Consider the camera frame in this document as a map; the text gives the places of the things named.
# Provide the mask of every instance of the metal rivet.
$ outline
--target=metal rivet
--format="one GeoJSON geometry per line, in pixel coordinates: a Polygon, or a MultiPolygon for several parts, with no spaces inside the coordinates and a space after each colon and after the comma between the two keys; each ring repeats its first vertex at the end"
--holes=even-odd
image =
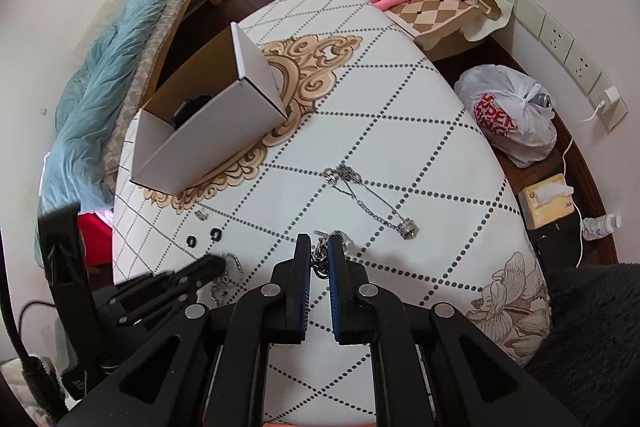
{"type": "Polygon", "coordinates": [[[448,319],[453,317],[453,314],[456,312],[455,308],[451,304],[447,304],[446,302],[440,302],[435,305],[433,309],[436,312],[438,317],[442,317],[443,319],[448,319]]]}
{"type": "Polygon", "coordinates": [[[205,311],[205,307],[202,304],[192,304],[191,306],[187,306],[184,314],[187,315],[188,319],[199,319],[204,315],[205,311]]]}
{"type": "Polygon", "coordinates": [[[272,282],[265,284],[261,289],[260,292],[262,293],[262,295],[264,295],[265,297],[275,297],[276,295],[278,295],[280,293],[280,286],[278,286],[277,284],[274,284],[272,282]]]}
{"type": "Polygon", "coordinates": [[[378,287],[373,284],[363,284],[358,288],[358,291],[363,297],[375,297],[378,295],[378,287]]]}

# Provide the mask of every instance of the plastic bag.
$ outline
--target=plastic bag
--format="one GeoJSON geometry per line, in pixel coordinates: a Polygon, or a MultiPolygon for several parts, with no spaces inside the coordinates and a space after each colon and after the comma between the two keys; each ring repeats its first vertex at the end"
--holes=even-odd
{"type": "Polygon", "coordinates": [[[489,143],[518,167],[543,160],[556,145],[553,110],[531,102],[549,93],[530,76],[505,66],[476,66],[453,89],[489,143]]]}

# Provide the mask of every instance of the blue blanket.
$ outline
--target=blue blanket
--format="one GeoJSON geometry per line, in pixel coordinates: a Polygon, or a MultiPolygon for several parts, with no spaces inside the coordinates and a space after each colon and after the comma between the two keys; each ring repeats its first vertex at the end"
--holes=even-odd
{"type": "Polygon", "coordinates": [[[82,214],[113,208],[113,193],[102,182],[100,150],[165,4],[166,0],[129,0],[65,87],[56,110],[58,138],[44,173],[41,213],[75,201],[82,214]]]}

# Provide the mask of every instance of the dark brown floor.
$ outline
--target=dark brown floor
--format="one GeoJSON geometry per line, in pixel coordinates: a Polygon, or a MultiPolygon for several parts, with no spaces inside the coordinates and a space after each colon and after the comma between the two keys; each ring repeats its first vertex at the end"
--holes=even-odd
{"type": "MultiPolygon", "coordinates": [[[[274,0],[223,0],[219,6],[206,3],[198,8],[180,24],[162,69],[160,83],[168,78],[194,52],[227,27],[230,22],[240,22],[272,1],[274,0]]],[[[487,63],[503,64],[519,69],[513,59],[490,38],[484,44],[461,55],[436,61],[435,66],[446,81],[453,86],[464,71],[487,63]]],[[[547,159],[527,169],[519,169],[503,153],[497,150],[495,153],[514,194],[520,192],[527,185],[562,172],[561,152],[558,151],[557,147],[547,159]]],[[[579,206],[580,194],[575,194],[574,198],[579,206]]],[[[575,266],[580,242],[577,228],[578,219],[574,214],[569,218],[564,218],[564,221],[558,221],[562,225],[562,235],[558,235],[555,229],[540,229],[529,233],[529,238],[533,245],[537,245],[543,235],[552,234],[557,237],[555,243],[551,242],[551,248],[547,247],[549,250],[547,264],[552,269],[575,266]]],[[[585,258],[593,250],[593,243],[586,243],[585,258]]],[[[591,262],[593,262],[593,259],[595,259],[595,256],[591,256],[591,262]]]]}

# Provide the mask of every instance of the white box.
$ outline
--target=white box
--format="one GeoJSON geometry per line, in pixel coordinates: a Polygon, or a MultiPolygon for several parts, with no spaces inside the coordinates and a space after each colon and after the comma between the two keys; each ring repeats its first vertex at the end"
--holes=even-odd
{"type": "Polygon", "coordinates": [[[232,23],[187,60],[140,111],[131,181],[178,195],[287,120],[271,66],[232,23]],[[174,130],[185,100],[213,96],[174,130]]]}

